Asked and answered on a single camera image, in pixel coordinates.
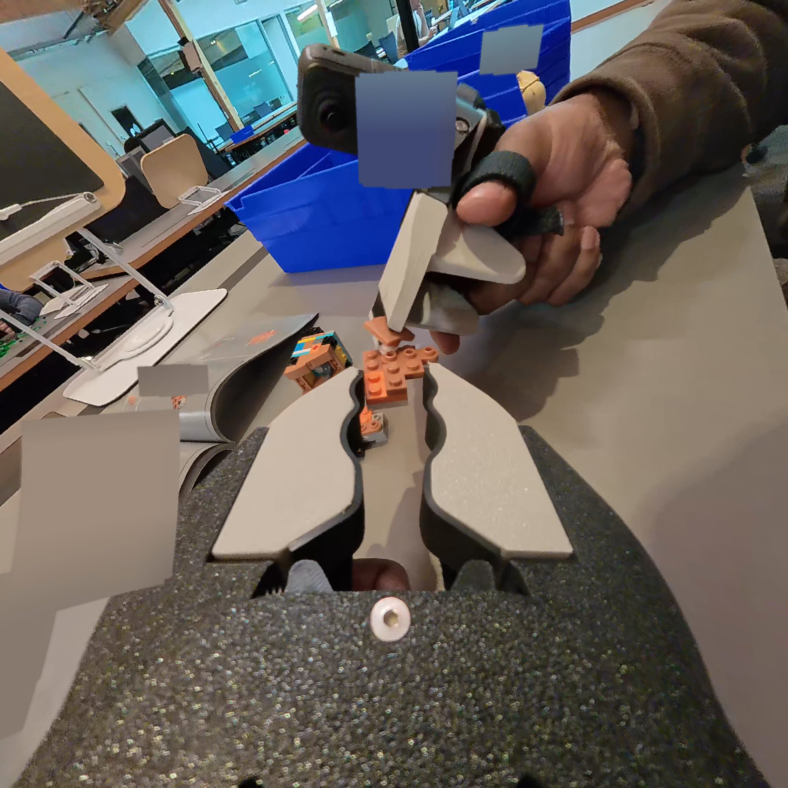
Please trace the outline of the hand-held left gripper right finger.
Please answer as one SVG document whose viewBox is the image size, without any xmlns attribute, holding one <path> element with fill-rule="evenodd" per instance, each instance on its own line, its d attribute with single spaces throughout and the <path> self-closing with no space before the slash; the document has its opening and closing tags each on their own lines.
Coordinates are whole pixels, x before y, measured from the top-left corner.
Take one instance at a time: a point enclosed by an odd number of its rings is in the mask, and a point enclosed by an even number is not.
<svg viewBox="0 0 788 788">
<path fill-rule="evenodd" d="M 573 547 L 519 425 L 451 370 L 423 381 L 423 540 L 439 559 L 565 559 Z"/>
</svg>

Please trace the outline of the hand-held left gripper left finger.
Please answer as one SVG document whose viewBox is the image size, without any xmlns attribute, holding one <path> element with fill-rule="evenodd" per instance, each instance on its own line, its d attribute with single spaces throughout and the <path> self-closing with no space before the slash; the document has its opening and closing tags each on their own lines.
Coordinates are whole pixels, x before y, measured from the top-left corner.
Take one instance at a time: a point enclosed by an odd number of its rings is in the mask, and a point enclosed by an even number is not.
<svg viewBox="0 0 788 788">
<path fill-rule="evenodd" d="M 347 438 L 360 376 L 345 369 L 272 420 L 214 542 L 214 559 L 282 557 L 349 513 L 360 496 Z"/>
</svg>

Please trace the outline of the small reddish-brown brick plate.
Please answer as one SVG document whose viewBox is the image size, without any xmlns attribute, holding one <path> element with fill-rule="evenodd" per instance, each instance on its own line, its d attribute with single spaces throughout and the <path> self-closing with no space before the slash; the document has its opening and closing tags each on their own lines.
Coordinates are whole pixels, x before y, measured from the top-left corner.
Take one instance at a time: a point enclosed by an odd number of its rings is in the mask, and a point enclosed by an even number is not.
<svg viewBox="0 0 788 788">
<path fill-rule="evenodd" d="M 415 339 L 414 333 L 408 328 L 394 331 L 389 328 L 385 316 L 371 318 L 365 321 L 363 327 L 372 335 L 378 346 L 381 344 L 396 345 L 412 343 Z"/>
</svg>

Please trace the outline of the orange brick plate assembly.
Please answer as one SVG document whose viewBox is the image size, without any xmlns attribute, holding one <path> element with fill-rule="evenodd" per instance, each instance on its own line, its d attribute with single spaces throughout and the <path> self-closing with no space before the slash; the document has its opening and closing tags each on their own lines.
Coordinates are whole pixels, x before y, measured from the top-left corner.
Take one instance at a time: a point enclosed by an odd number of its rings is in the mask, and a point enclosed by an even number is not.
<svg viewBox="0 0 788 788">
<path fill-rule="evenodd" d="M 423 378 L 426 365 L 439 359 L 434 347 L 401 346 L 395 350 L 367 350 L 362 357 L 364 396 L 370 409 L 408 400 L 408 380 Z"/>
</svg>

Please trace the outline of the large blue plastic bin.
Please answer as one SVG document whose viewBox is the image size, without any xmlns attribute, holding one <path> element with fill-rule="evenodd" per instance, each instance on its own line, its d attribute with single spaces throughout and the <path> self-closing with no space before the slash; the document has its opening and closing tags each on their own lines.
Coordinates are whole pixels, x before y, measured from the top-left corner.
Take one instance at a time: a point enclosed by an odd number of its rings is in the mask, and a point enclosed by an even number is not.
<svg viewBox="0 0 788 788">
<path fill-rule="evenodd" d="M 384 265 L 411 191 L 360 184 L 358 160 L 307 143 L 228 202 L 282 271 Z"/>
</svg>

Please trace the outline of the multicoloured brick model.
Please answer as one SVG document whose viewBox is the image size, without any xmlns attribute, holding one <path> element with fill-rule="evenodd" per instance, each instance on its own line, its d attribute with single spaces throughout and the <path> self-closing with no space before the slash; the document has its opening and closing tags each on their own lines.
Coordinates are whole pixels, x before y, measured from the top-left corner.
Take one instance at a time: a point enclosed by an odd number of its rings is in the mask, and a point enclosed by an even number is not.
<svg viewBox="0 0 788 788">
<path fill-rule="evenodd" d="M 307 393 L 352 365 L 340 337 L 334 331 L 318 330 L 301 337 L 283 375 Z"/>
</svg>

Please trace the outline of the person's right forearm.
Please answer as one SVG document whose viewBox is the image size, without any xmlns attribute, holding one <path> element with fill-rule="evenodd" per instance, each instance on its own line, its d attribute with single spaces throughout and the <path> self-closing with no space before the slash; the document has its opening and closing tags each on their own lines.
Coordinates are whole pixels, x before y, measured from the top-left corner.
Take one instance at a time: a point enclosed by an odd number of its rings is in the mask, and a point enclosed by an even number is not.
<svg viewBox="0 0 788 788">
<path fill-rule="evenodd" d="M 728 168 L 786 124 L 787 2 L 670 2 L 553 102 L 600 89 L 639 121 L 628 213 L 688 175 Z"/>
</svg>

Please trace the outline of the long wooden-edged desk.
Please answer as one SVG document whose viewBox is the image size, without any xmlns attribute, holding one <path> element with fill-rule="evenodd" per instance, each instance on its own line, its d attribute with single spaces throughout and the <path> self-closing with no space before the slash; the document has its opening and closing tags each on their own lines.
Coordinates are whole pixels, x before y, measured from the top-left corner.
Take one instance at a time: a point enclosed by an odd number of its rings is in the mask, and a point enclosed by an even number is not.
<svg viewBox="0 0 788 788">
<path fill-rule="evenodd" d="M 211 184 L 227 196 L 196 213 L 188 205 L 163 209 L 141 180 L 131 176 L 125 182 L 122 202 L 88 224 L 86 231 L 111 246 L 131 267 L 140 269 L 199 224 L 212 219 L 227 200 L 257 176 L 248 168 L 233 168 Z"/>
</svg>

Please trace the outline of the person's right hand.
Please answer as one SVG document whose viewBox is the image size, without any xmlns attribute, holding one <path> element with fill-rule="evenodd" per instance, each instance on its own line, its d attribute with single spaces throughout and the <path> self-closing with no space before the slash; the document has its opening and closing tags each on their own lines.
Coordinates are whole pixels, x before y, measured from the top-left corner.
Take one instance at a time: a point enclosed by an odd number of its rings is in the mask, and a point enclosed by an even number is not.
<svg viewBox="0 0 788 788">
<path fill-rule="evenodd" d="M 600 265 L 599 229 L 610 226 L 632 189 L 632 109 L 604 90 L 577 94 L 511 126 L 497 149 L 520 153 L 537 176 L 532 204 L 557 206 L 564 233 L 513 240 L 526 273 L 515 284 L 467 286 L 480 315 L 519 301 L 558 307 L 584 290 Z"/>
</svg>

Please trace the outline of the brick instruction booklet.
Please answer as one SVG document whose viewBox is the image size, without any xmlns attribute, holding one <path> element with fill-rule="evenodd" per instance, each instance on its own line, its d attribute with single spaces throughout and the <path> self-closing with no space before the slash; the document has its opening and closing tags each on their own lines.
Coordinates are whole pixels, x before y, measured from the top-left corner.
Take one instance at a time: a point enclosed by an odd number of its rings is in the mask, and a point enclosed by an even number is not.
<svg viewBox="0 0 788 788">
<path fill-rule="evenodd" d="M 136 386 L 109 412 L 174 410 L 180 418 L 180 492 L 192 488 L 238 444 L 289 364 L 301 336 L 318 315 L 269 318 L 253 314 L 197 355 L 160 367 L 204 366 L 207 391 L 179 396 L 142 396 Z"/>
</svg>

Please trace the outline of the small clear stand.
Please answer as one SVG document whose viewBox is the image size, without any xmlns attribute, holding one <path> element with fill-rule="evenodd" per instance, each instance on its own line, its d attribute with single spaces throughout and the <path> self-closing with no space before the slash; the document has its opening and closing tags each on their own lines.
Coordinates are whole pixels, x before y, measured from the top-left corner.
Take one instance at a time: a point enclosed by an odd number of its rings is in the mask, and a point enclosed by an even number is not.
<svg viewBox="0 0 788 788">
<path fill-rule="evenodd" d="M 191 207 L 188 215 L 195 215 L 218 202 L 225 195 L 226 192 L 210 185 L 198 185 L 183 192 L 178 199 L 181 204 Z"/>
</svg>

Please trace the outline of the light wooden panel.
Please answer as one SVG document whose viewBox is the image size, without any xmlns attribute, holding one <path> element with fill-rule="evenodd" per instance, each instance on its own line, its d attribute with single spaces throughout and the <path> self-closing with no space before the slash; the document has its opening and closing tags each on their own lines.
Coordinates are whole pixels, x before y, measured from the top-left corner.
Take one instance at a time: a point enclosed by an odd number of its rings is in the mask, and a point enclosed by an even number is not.
<svg viewBox="0 0 788 788">
<path fill-rule="evenodd" d="M 210 180 L 196 141 L 188 134 L 145 153 L 141 169 L 157 201 L 167 210 L 177 206 L 183 194 L 205 187 Z"/>
</svg>

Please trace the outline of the white tablet stand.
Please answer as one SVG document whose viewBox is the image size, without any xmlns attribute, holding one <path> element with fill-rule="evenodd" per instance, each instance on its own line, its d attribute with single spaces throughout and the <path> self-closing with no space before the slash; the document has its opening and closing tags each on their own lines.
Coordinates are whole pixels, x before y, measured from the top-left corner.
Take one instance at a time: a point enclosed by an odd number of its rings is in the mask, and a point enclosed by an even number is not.
<svg viewBox="0 0 788 788">
<path fill-rule="evenodd" d="M 2 318 L 36 341 L 57 352 L 83 369 L 64 390 L 64 397 L 95 407 L 105 407 L 128 392 L 139 379 L 140 367 L 152 367 L 178 345 L 227 296 L 226 289 L 196 291 L 171 298 L 135 271 L 95 235 L 84 229 L 85 221 L 99 211 L 99 201 L 92 192 L 63 195 L 14 204 L 2 209 L 2 221 L 24 207 L 54 202 L 54 207 L 36 222 L 12 231 L 1 242 L 1 263 L 20 257 L 26 251 L 75 224 L 77 231 L 123 271 L 155 297 L 155 308 L 129 332 L 107 348 L 96 360 L 83 360 L 57 346 L 32 327 L 2 311 Z"/>
<path fill-rule="evenodd" d="M 75 286 L 70 290 L 60 292 L 47 284 L 44 278 L 55 270 L 61 270 L 68 274 L 73 282 L 76 283 Z M 91 282 L 85 280 L 79 273 L 70 270 L 64 262 L 57 260 L 49 262 L 36 272 L 30 274 L 29 278 L 50 295 L 50 299 L 44 304 L 40 316 L 45 317 L 49 314 L 53 314 L 55 315 L 55 319 L 74 316 L 90 301 L 93 301 L 94 298 L 101 295 L 109 286 L 108 284 L 102 286 L 93 285 Z"/>
</svg>

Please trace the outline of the tan toy figure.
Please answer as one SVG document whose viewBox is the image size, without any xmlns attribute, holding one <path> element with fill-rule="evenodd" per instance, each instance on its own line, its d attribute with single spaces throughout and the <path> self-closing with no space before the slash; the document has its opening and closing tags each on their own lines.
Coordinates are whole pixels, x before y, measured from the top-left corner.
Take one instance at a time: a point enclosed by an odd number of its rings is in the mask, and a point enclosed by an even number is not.
<svg viewBox="0 0 788 788">
<path fill-rule="evenodd" d="M 516 79 L 527 115 L 532 116 L 543 110 L 547 104 L 546 88 L 539 76 L 530 71 L 520 71 Z"/>
</svg>

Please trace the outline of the black screen with wooden frame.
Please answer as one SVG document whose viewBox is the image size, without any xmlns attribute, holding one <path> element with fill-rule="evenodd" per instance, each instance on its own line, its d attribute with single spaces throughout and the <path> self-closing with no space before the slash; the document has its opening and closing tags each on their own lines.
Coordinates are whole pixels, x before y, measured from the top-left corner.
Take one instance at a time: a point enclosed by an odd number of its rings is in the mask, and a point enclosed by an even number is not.
<svg viewBox="0 0 788 788">
<path fill-rule="evenodd" d="M 118 206 L 113 158 L 1 53 L 1 281 L 23 291 L 64 239 Z"/>
</svg>

